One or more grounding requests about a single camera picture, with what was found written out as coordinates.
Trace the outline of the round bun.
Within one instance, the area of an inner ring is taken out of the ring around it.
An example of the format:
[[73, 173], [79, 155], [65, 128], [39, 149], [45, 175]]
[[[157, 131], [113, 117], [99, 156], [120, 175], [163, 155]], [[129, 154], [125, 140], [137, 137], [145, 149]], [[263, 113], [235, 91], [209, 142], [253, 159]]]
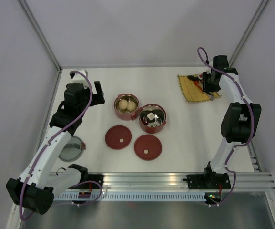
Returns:
[[136, 103], [134, 101], [129, 101], [128, 104], [127, 104], [127, 110], [128, 111], [135, 111], [136, 110]]
[[127, 104], [128, 104], [128, 101], [125, 100], [125, 99], [122, 99], [119, 101], [118, 103], [118, 107], [120, 110], [126, 110], [127, 109]]

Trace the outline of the white rice black sushi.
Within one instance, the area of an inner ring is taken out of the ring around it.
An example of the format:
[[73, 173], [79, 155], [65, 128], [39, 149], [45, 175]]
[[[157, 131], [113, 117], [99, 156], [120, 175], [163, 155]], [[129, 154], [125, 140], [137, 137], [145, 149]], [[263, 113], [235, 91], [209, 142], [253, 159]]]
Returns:
[[154, 115], [153, 113], [149, 113], [146, 117], [147, 117], [150, 121], [155, 119], [155, 115]]

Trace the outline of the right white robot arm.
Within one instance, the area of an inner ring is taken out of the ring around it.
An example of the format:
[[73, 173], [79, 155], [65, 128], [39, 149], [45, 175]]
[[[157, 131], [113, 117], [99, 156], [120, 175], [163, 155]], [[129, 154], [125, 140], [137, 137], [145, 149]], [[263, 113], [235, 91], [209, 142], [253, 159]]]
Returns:
[[207, 60], [205, 63], [209, 69], [202, 73], [202, 90], [209, 95], [222, 90], [230, 101], [221, 123], [221, 144], [209, 162], [213, 172], [202, 177], [205, 187], [214, 188], [220, 182], [216, 173], [229, 172], [227, 164], [234, 151], [248, 145], [255, 136], [262, 108], [248, 98], [238, 71], [229, 66], [226, 55], [215, 56], [211, 62]]

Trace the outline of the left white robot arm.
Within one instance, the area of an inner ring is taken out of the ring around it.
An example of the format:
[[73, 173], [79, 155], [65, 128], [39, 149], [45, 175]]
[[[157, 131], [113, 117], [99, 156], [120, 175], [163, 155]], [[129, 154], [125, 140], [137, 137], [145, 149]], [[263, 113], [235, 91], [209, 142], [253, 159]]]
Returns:
[[94, 85], [96, 94], [93, 94], [91, 85], [66, 85], [64, 100], [52, 116], [48, 132], [36, 155], [17, 179], [8, 180], [6, 189], [19, 207], [21, 220], [28, 219], [23, 215], [25, 209], [31, 213], [45, 214], [52, 206], [54, 197], [69, 188], [83, 189], [88, 184], [95, 184], [102, 189], [99, 182], [88, 178], [88, 169], [77, 164], [71, 164], [60, 175], [49, 178], [54, 163], [82, 123], [86, 110], [90, 106], [105, 103], [100, 82], [95, 81]]

